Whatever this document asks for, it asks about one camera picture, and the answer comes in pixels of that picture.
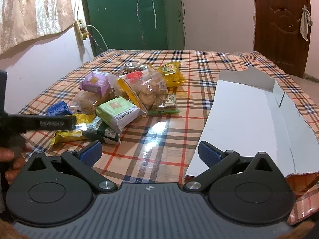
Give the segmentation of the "person's left hand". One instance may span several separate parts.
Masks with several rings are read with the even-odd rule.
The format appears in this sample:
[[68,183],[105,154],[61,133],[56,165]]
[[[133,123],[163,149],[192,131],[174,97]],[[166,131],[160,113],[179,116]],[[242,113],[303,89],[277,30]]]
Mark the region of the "person's left hand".
[[1,162],[8,162],[11,166],[9,170],[5,172],[5,178],[8,184],[11,185],[24,167],[25,158],[23,156],[16,158],[11,150],[4,147],[1,147],[0,157]]

